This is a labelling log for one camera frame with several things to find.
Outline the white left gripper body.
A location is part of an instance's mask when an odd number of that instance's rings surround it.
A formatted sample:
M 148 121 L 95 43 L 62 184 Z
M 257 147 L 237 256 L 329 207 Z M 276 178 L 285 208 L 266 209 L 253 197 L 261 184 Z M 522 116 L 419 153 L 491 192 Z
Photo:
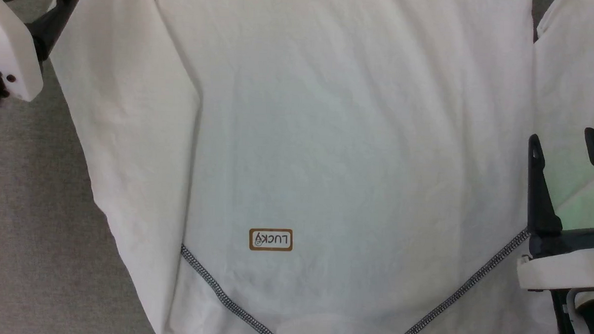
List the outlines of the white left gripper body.
M 0 0 L 0 82 L 11 98 L 31 102 L 43 89 L 35 49 L 24 22 Z

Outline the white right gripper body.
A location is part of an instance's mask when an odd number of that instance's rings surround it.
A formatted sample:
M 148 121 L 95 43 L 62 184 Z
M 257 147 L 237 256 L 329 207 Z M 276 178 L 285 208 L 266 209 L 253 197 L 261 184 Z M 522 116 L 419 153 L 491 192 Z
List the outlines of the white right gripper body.
M 530 233 L 528 257 L 517 261 L 517 280 L 529 291 L 594 290 L 594 228 Z

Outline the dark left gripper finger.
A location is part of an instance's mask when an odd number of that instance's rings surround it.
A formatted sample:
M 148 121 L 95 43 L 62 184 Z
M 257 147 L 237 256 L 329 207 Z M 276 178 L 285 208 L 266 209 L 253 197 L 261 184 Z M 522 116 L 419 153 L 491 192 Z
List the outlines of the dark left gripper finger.
M 49 58 L 79 0 L 56 0 L 53 8 L 33 22 L 26 23 L 39 63 Z

